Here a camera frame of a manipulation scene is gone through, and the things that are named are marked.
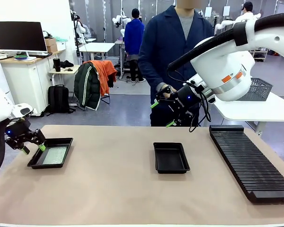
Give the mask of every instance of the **white wall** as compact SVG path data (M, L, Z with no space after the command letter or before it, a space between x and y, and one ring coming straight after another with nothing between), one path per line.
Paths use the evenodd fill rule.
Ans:
M41 22L43 30L69 40L60 58L77 64L68 0L0 0L0 21Z

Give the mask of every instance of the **person's hand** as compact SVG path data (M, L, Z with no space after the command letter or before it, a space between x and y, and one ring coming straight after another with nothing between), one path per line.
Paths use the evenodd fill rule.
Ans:
M161 90L163 90L164 88L166 88L166 87L168 87L168 86L170 86L170 85L164 84L164 85L162 86ZM170 88L171 88L171 90L172 90L173 92L177 92L177 90L175 90L172 86L170 86ZM163 93L163 95L164 95L164 97L166 97L166 98L169 98L169 97L170 97L170 94L168 94L168 93Z

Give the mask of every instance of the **black puffer jacket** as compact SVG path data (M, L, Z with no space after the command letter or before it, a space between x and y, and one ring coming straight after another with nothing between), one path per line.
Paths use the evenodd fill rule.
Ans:
M87 62L80 66L75 77L74 93L82 106L98 109L101 99L100 80L93 63Z

